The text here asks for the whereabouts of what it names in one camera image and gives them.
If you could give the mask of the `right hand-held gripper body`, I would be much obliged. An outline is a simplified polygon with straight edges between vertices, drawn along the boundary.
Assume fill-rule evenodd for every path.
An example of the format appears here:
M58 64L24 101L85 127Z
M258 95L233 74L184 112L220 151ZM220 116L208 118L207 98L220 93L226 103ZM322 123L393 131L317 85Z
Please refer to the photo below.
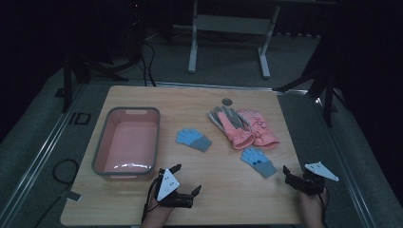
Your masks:
M294 188L308 196L321 194L324 191L325 180L339 181L331 170L329 170L321 161L306 163L301 178L297 179Z

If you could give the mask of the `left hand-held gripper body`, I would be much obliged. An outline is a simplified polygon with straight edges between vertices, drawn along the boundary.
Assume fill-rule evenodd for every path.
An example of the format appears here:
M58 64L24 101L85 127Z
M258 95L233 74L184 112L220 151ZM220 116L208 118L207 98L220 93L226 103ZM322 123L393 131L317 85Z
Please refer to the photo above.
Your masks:
M164 169L160 172L160 180L156 187L156 201L162 207L191 208L194 197L191 197L190 194L180 194L177 191L180 183L174 177L174 174L169 169Z

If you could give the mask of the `blue gray glove dark dots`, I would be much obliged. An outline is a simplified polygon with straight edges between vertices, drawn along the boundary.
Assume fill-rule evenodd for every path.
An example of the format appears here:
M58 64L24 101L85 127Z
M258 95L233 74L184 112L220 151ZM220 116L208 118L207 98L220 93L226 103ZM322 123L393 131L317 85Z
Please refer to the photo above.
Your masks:
M245 148L240 154L240 159L249 164L265 179L271 177L277 172L277 169L273 163L261 150L257 149L256 147L250 146Z

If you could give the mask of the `blue gray knit glove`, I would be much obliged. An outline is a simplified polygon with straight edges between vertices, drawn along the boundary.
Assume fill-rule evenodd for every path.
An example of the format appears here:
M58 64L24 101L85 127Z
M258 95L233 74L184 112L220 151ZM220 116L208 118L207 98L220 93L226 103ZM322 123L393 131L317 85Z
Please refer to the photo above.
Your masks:
M206 152L212 142L195 128L184 128L177 133L176 143L185 144L201 152Z

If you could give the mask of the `pink basin with gray rim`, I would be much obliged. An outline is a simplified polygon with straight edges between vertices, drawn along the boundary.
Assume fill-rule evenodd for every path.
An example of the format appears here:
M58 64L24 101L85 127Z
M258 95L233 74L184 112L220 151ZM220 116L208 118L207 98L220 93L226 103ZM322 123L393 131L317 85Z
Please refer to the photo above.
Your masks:
M155 171L160 133L155 107L114 107L106 115L92 160L107 181L148 181Z

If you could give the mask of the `pink ski glove gray palm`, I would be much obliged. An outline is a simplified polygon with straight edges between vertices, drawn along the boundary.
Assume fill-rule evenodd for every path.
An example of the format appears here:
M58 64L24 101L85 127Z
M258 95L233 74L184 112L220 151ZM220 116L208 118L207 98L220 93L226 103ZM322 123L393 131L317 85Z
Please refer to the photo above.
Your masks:
M216 106L208 112L208 118L225 134L235 149L242 150L253 144L254 135L245 129L238 113L233 108Z

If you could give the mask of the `person's right hand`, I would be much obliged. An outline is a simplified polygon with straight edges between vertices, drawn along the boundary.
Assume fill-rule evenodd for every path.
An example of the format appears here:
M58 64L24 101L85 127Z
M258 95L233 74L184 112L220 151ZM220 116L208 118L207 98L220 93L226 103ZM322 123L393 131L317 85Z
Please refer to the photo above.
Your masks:
M300 191L297 192L299 211L307 228L325 228L325 211L329 201L327 189L320 195L308 196Z

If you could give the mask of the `person's left hand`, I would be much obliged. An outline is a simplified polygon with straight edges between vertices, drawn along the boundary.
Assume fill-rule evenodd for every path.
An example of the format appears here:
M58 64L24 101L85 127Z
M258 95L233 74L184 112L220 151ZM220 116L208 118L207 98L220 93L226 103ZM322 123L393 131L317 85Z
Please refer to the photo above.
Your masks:
M140 228L163 228L172 212L173 208L161 207L154 198L151 198Z

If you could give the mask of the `black tripod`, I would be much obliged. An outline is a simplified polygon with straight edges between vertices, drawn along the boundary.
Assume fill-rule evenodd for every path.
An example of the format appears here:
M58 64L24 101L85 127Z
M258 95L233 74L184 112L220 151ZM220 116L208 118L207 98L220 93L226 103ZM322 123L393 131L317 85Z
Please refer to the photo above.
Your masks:
M62 112L66 113L72 104L72 82L71 82L71 74L82 77L84 83L89 82L89 78L85 75L85 66L89 65L90 67L95 68L96 70L104 73L107 77L111 78L115 81L126 81L126 78L118 76L111 69L107 69L101 64L91 60L89 57L86 57L84 54L67 54L64 60L64 87L63 87L63 98L64 98L64 107Z
M274 91L286 92L298 85L301 85L309 80L313 80L310 88L308 89L308 96L310 98L318 99L322 93L324 95L323 118L325 123L331 127L331 112L333 104L333 93L335 88L336 68L329 64L315 66L308 64L302 75L296 80L286 85L275 87Z

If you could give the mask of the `gray tape piece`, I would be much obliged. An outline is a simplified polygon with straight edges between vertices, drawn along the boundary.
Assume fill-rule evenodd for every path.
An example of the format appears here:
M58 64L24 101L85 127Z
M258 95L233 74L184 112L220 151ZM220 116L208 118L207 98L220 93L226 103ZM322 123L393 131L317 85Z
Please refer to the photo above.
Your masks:
M79 201L82 198L80 194L72 192L70 190L64 190L60 194L60 197L65 200L73 200L73 201Z

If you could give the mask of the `metal floor rail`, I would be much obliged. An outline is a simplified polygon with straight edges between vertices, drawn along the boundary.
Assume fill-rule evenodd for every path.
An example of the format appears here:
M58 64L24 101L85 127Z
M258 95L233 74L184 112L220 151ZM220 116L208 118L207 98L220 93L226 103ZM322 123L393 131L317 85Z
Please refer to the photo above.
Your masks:
M12 224L85 90L85 85L77 85L72 102L65 104L53 88L45 88L0 143L0 228Z
M362 191L359 188L355 175L350 168L350 163L345 157L345 153L341 147L341 142L335 133L335 124L333 123L331 126L327 124L323 117L324 111L324 103L320 98L313 99L316 113L319 115L319 119L322 121L325 127L325 131L331 141L331 147L336 156L336 163L338 170L340 172L341 180L344 182L351 201L354 205L356 213L359 217L360 223L364 228L375 228L374 219L369 211L369 207L367 202L362 195Z

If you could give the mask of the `white desk frame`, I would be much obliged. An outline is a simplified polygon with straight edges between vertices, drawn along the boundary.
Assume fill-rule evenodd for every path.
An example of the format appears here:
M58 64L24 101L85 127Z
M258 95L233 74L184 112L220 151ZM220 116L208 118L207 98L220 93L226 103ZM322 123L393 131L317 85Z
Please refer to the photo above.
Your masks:
M263 35L265 37L263 45L257 49L257 52L262 77L265 79L270 78L271 72L266 53L278 19L280 5L274 6L270 19L259 19L199 14L199 1L200 0L193 0L192 40L187 71L189 73L196 72L199 30L244 33Z

